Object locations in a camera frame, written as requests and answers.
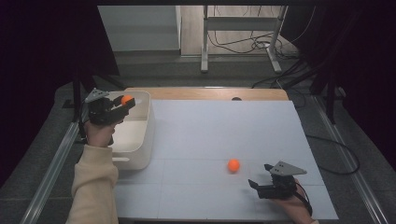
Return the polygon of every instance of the metal frame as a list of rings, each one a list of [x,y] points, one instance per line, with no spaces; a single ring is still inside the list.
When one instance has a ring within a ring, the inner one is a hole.
[[[83,117],[87,116],[87,109],[83,110]],[[69,151],[71,146],[74,144],[74,141],[78,135],[78,121],[72,122],[69,125],[69,128],[64,135],[64,139],[56,151],[55,156],[52,159],[52,162],[47,169],[46,174],[43,177],[43,180],[40,183],[37,191],[35,192],[35,196],[30,202],[29,206],[26,209],[25,214],[22,217],[22,223],[37,223],[38,218],[41,215],[41,212],[46,204],[48,197],[52,191],[52,188],[58,179],[58,175],[64,166],[64,161],[69,155]]]
[[[274,31],[271,43],[266,48],[268,57],[276,73],[282,72],[275,54],[275,44],[286,13],[285,6],[280,7],[277,18],[241,18],[241,17],[208,17],[207,6],[204,6],[204,39],[201,51],[201,72],[208,71],[208,31]]]

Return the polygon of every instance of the dark background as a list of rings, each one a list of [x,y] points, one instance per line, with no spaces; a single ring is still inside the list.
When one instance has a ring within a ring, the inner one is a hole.
[[[361,14],[332,67],[336,84],[346,93],[345,109],[395,169],[396,4],[377,1],[362,9],[317,7],[308,29],[293,44],[312,67],[318,65],[334,47],[351,10],[361,10]],[[302,34],[313,11],[313,7],[289,7],[282,36],[291,41]]]
[[[78,72],[91,89],[95,71],[119,71],[97,6],[0,4],[3,185],[46,120],[59,87]]]

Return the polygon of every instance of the white bin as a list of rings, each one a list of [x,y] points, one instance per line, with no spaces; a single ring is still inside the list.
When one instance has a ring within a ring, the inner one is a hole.
[[[146,91],[111,91],[114,100],[121,95],[132,95],[135,106],[113,134],[113,162],[120,170],[139,170],[150,161],[154,139],[154,114],[150,95]]]

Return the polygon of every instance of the white tabletop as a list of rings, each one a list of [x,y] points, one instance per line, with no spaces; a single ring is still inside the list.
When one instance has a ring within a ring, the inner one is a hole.
[[[120,171],[119,217],[132,219],[264,221],[288,219],[248,184],[271,185],[264,164],[285,161],[297,175],[313,217],[337,219],[328,191],[290,101],[153,100],[150,164]],[[230,158],[241,167],[227,170]]]

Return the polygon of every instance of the beige sweater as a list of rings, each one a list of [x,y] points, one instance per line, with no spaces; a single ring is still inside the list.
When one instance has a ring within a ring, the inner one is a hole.
[[[113,192],[118,177],[112,148],[86,145],[75,167],[74,201],[66,223],[119,223]]]

